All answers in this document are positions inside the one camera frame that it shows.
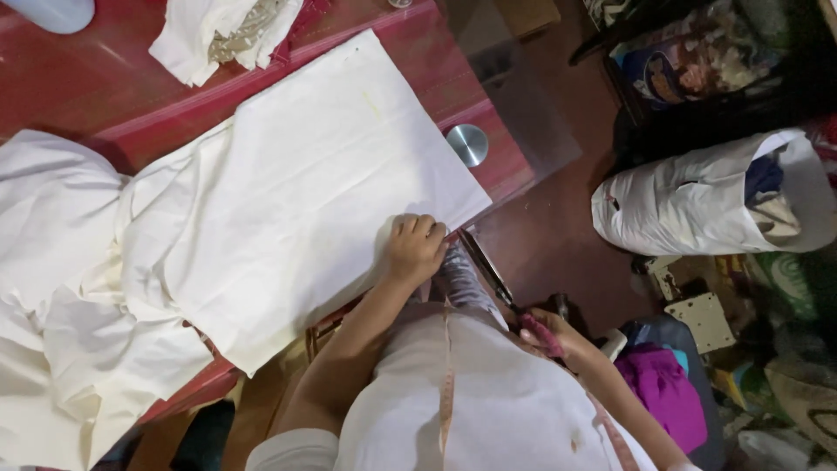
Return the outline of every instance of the white sack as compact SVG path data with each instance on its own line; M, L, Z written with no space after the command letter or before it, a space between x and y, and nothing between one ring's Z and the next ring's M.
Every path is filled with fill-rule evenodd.
M395 215L491 203L371 30L156 164L123 194L129 309L182 315L249 374L371 287Z
M782 194L802 232L766 241L744 205L750 162L780 148ZM592 198L593 226L608 242L644 255L812 251L837 232L837 203L822 163L799 129L758 134L622 172Z
M278 16L253 47L237 57L252 70L267 67L270 54L285 39L303 0L277 0ZM208 50L215 32L228 38L244 21L256 0L168 0L166 24L148 53L186 85L201 86L218 69Z
M0 463L88 469L212 360L181 320L138 323L82 288L121 291L88 269L119 261L123 184L60 137L21 131L0 147Z

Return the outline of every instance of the measuring tape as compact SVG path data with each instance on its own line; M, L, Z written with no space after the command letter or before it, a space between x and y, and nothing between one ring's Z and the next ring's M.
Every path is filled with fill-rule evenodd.
M442 469L444 470L444 450L448 443L448 434L450 433L450 422L454 417L454 381L455 381L455 374L454 374L454 366L450 361L450 330L448 325L448 314L449 308L447 306L444 307L444 311L442 311L442 319L444 320L444 345L446 351L444 352L444 361L446 365L446 371L444 373L444 384L442 385L442 391L439 394L439 450L442 452ZM539 349L536 349L533 345L529 345L528 343L524 342L523 339L520 337L512 334L507 330L501 330L503 333L513 344L517 345L521 350L527 352L528 354L535 355L537 357L543 358L544 360L549 361L550 363L563 368L559 364L552 361L549 357L543 354ZM573 378L576 376L569 370L564 369L567 373L569 373ZM584 391L587 393L587 397L593 403L593 408L596 410L596 417L595 420L597 423L602 424L604 427L604 431L608 434L608 439L610 439L610 444L614 447L614 452L616 453L616 458L619 461L619 465L622 466L623 471L639 471L639 465L636 463L636 459L634 458L634 454L630 451L630 447L628 443L625 442L624 437L622 434L619 433L619 430L614 425L613 419L610 418L608 412L602 406L602 403L598 401L590 391L587 390L587 387L584 386L583 383L579 383Z

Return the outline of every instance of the hand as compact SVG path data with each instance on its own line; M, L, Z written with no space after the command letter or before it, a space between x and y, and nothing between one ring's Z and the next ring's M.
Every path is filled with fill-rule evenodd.
M527 329L524 323L521 329L521 339L535 345L547 355L560 356L573 372L581 374L590 360L597 359L599 356L604 357L595 345L573 329L561 316L538 308L532 308L529 312L534 321L546 329L540 329L537 326L529 326ZM542 338L543 334L539 333L543 330L548 330L549 334L555 338L557 345Z
M448 243L444 224L431 215L405 215L395 220L389 236L385 277L415 290L442 264Z

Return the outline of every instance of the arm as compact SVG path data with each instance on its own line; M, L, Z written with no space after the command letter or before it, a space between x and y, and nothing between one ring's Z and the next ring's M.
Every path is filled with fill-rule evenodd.
M340 435L349 407L371 380L387 329L410 294L439 270L445 234L429 215L406 215L393 225L384 275L311 362L270 435L297 428Z
M690 463L668 432L645 410L608 357L555 313L532 309L532 315L546 325L563 349L563 360L611 416L639 442L657 469L667 471ZM526 330L521 337L538 346Z

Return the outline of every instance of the white plastic bag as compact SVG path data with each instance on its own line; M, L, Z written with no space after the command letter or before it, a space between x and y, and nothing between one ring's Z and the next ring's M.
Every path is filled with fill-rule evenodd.
M802 231L768 242L744 204L750 162L788 144L778 164L782 194ZM799 129L757 134L622 172L592 197L593 226L608 242L643 255L812 251L835 236L837 202L822 163Z

